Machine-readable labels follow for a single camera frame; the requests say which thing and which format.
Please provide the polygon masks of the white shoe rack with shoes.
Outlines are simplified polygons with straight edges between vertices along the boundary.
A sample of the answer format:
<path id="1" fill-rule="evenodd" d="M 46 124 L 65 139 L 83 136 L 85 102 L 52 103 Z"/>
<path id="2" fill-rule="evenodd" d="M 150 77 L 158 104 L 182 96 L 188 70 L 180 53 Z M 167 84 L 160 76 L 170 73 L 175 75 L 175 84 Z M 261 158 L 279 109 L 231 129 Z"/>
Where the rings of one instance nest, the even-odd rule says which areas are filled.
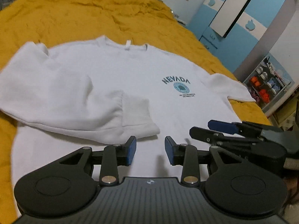
<path id="1" fill-rule="evenodd" d="M 270 53 L 259 62 L 243 83 L 264 113 L 294 85 L 290 74 Z"/>

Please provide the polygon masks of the white Nevada sweatshirt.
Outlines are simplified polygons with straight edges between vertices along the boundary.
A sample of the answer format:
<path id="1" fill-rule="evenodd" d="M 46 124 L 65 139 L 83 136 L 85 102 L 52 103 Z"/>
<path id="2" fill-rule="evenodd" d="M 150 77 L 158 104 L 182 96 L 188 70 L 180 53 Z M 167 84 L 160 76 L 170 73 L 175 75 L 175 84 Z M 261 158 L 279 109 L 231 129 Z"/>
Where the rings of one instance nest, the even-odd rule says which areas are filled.
<path id="1" fill-rule="evenodd" d="M 12 182 L 83 146 L 102 150 L 130 136 L 137 151 L 121 176 L 180 177 L 165 137 L 207 149 L 189 129 L 238 122 L 230 100 L 253 98 L 238 81 L 148 44 L 27 42 L 1 71 L 1 112 L 18 123 Z"/>

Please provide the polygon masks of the blue and white wardrobe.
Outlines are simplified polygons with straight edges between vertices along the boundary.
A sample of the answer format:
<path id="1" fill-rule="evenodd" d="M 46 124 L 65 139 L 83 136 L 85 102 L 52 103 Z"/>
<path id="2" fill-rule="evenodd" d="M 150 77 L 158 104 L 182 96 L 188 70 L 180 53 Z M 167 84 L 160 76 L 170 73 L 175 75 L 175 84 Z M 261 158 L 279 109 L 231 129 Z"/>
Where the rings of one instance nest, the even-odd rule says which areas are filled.
<path id="1" fill-rule="evenodd" d="M 267 54 L 295 12 L 295 0 L 205 0 L 187 29 L 236 76 Z"/>

